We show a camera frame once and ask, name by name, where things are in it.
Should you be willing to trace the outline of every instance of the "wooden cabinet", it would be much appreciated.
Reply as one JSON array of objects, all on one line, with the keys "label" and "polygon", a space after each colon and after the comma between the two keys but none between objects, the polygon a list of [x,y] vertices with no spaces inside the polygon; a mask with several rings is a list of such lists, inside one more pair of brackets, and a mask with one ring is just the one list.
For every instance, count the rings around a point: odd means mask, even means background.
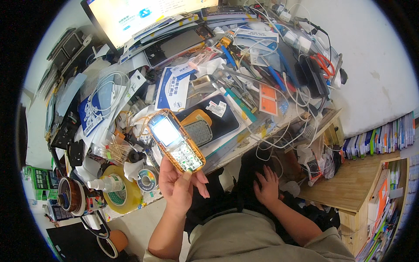
[{"label": "wooden cabinet", "polygon": [[[408,160],[400,152],[367,156],[365,159],[346,160],[336,175],[317,181],[313,187],[301,186],[298,197],[339,209],[342,241],[356,256],[367,241],[368,202],[377,185],[383,163],[401,161],[399,187],[405,186]],[[398,199],[400,207],[403,198]]]}]

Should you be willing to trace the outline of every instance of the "hand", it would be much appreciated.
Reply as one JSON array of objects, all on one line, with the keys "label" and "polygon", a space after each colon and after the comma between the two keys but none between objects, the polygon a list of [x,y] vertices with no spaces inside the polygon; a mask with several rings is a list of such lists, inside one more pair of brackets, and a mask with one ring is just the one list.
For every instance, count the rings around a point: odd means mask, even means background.
[{"label": "hand", "polygon": [[192,205],[192,185],[196,186],[204,198],[210,197],[208,193],[207,177],[204,172],[197,171],[194,174],[187,171],[185,174],[179,172],[164,156],[160,164],[159,187],[167,201],[166,208],[176,214],[185,215]]},{"label": "hand", "polygon": [[259,188],[259,185],[256,181],[253,181],[253,189],[259,202],[262,203],[267,209],[271,210],[272,208],[276,207],[280,201],[278,199],[279,178],[275,172],[272,172],[270,167],[266,167],[266,165],[264,165],[263,169],[265,172],[265,177],[256,172],[256,176],[262,184],[262,189]]}]

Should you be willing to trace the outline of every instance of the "tile floor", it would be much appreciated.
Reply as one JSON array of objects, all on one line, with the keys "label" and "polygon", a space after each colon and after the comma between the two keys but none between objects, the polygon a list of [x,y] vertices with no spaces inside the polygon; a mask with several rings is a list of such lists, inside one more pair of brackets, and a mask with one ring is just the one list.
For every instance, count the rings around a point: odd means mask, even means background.
[{"label": "tile floor", "polygon": [[[238,179],[240,166],[241,158],[238,158],[225,166],[223,174],[219,176],[220,183],[224,190],[229,190],[233,187],[233,176]],[[142,209],[108,222],[108,226],[111,230],[119,229],[124,232],[128,238],[128,246],[125,251],[128,254],[136,254],[142,259],[151,234],[160,221],[165,208],[166,200],[162,198]],[[188,256],[189,247],[188,234],[184,232],[182,251],[179,257],[180,262],[185,262],[186,257]]]}]

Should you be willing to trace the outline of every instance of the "orange scissors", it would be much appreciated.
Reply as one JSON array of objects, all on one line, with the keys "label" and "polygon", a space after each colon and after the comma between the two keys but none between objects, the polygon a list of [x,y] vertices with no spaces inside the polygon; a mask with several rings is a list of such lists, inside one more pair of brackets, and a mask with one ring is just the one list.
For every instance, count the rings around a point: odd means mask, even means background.
[{"label": "orange scissors", "polygon": [[[333,66],[333,64],[330,62],[329,59],[327,59],[324,55],[317,53],[315,55],[310,56],[310,58],[314,59],[318,65],[321,67],[321,69],[323,69],[327,75],[324,75],[324,78],[330,78],[331,76],[335,75],[335,67]],[[332,72],[329,71],[329,69],[327,68],[328,64],[332,67]]]}]

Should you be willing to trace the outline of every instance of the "power adapter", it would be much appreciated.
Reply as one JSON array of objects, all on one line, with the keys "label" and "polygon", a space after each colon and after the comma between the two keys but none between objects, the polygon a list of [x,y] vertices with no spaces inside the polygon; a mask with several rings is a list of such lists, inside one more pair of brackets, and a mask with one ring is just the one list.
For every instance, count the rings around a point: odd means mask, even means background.
[{"label": "power adapter", "polygon": [[285,11],[282,11],[281,14],[279,15],[279,18],[288,23],[291,19],[291,14]]}]

